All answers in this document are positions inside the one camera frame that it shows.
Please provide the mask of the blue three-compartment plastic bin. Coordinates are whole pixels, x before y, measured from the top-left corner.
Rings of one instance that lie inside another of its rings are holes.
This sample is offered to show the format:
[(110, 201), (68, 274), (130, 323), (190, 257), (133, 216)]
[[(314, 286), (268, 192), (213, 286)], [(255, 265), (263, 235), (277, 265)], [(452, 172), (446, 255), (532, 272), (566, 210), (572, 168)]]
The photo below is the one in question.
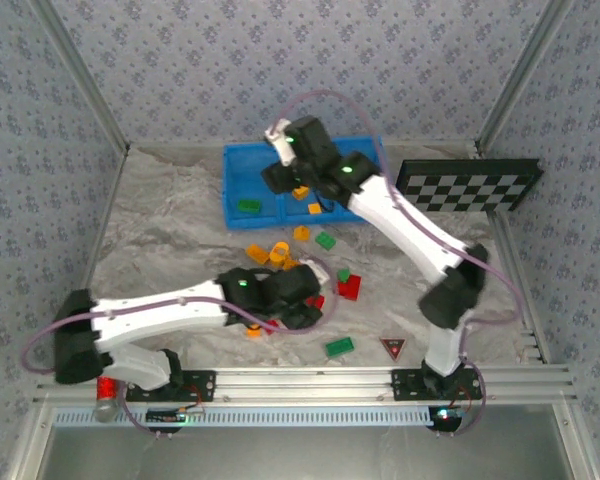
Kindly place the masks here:
[[(349, 136), (332, 138), (338, 149), (347, 154), (359, 151), (380, 164), (376, 146), (382, 144), (379, 136)], [(284, 192), (276, 195), (266, 186), (261, 171), (278, 159), (277, 152), (266, 143), (227, 145), (223, 158), (223, 208), (226, 226), (231, 230), (254, 230), (297, 225), (320, 225), (339, 222), (355, 222), (359, 216), (335, 204), (330, 212), (312, 215), (308, 206), (316, 201), (310, 193), (304, 200), (296, 200)], [(257, 215), (240, 213), (240, 199), (257, 199), (261, 212)]]

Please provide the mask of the black and red triangle marker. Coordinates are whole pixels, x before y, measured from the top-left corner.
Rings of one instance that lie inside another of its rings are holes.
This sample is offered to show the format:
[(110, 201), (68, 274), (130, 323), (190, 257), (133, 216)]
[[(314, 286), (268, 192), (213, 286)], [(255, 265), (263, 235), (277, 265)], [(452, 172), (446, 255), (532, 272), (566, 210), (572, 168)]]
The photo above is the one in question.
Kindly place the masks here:
[(381, 338), (380, 343), (386, 350), (389, 357), (394, 362), (397, 362), (406, 344), (406, 340), (404, 338)]

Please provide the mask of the black and grey checkerboard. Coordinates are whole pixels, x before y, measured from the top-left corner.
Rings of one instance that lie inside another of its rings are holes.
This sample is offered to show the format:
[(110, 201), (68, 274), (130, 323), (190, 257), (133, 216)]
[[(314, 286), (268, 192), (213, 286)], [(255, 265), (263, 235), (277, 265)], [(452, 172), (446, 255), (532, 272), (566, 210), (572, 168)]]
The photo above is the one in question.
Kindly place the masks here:
[(508, 212), (542, 174), (537, 159), (405, 160), (396, 188), (423, 212)]

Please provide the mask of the aluminium front leg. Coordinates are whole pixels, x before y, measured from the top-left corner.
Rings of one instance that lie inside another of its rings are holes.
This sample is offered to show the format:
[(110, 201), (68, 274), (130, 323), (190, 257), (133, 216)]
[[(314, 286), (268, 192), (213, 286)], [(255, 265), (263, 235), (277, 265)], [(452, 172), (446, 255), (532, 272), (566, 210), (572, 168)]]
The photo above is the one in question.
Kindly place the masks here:
[(597, 457), (580, 407), (562, 402), (554, 405), (553, 411), (574, 480), (600, 480)]
[(53, 428), (55, 408), (38, 405), (25, 416), (6, 480), (36, 480)]

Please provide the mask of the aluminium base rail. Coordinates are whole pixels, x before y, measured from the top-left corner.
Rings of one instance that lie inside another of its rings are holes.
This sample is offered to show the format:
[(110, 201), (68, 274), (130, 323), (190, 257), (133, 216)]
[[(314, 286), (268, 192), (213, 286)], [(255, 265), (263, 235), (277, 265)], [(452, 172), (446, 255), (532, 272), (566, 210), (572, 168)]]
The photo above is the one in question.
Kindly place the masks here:
[[(534, 405), (577, 399), (571, 372), (564, 365), (482, 366), (483, 398), (493, 405)], [(389, 367), (220, 368), (208, 406), (390, 405), (394, 394), (414, 405), (446, 405), (426, 400), (394, 379)]]

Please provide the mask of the aluminium corner post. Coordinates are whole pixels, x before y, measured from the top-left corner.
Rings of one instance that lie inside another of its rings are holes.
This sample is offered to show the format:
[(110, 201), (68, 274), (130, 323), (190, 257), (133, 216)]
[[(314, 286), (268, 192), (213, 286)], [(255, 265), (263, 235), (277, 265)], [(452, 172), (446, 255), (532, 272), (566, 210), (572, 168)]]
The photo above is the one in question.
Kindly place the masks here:
[(116, 150), (125, 155), (128, 142), (51, 0), (27, 1), (105, 136)]
[(489, 151), (502, 131), (575, 1), (547, 0), (475, 140), (479, 155), (484, 156)]

